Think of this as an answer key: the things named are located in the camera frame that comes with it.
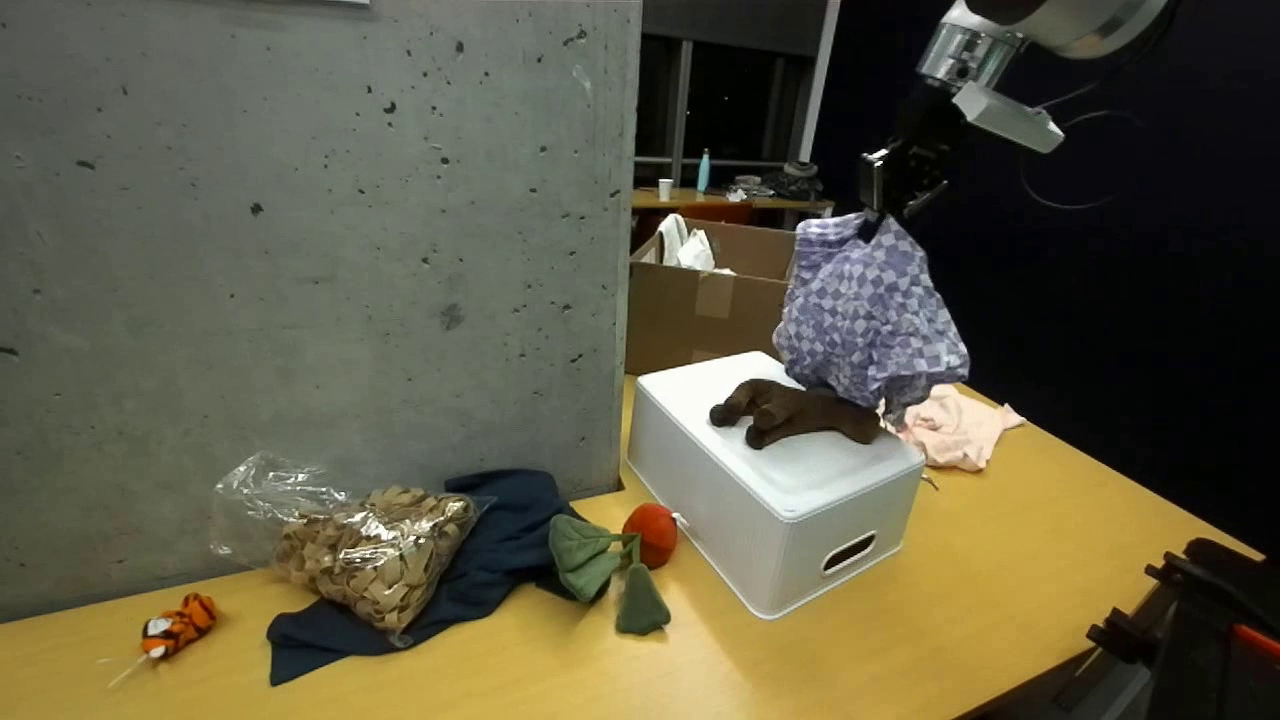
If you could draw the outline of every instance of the white plastic bin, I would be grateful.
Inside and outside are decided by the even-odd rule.
[[[776,620],[900,546],[923,457],[888,432],[874,443],[814,432],[755,451],[747,420],[709,420],[754,374],[792,383],[764,353],[640,374],[627,464],[730,586]]]

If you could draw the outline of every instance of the plaid shirt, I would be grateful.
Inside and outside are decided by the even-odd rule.
[[[798,265],[773,345],[810,387],[900,417],[934,383],[967,374],[967,347],[934,286],[923,248],[888,217],[874,239],[861,217],[798,227]]]

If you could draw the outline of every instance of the window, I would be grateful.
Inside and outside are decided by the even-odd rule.
[[[814,56],[643,34],[638,186],[687,182],[703,149],[711,182],[776,171],[799,157]]]

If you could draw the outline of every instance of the crumpled cloth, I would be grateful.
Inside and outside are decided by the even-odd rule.
[[[994,406],[960,397],[956,383],[935,383],[923,405],[904,410],[900,438],[916,443],[934,466],[989,466],[995,438],[1025,424],[1008,405]]]
[[[861,210],[798,223],[773,345],[799,383],[900,420],[934,383],[967,380],[967,347],[923,248],[893,217],[874,239],[856,227]]]

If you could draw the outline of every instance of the black robotic arm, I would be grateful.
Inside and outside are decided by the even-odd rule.
[[[884,217],[910,220],[946,192],[974,127],[1033,151],[1061,149],[1064,130],[1046,106],[995,92],[1030,44],[1099,58],[1143,34],[1160,12],[1163,0],[956,0],[916,65],[919,85],[898,135],[861,161],[861,236],[875,236]]]

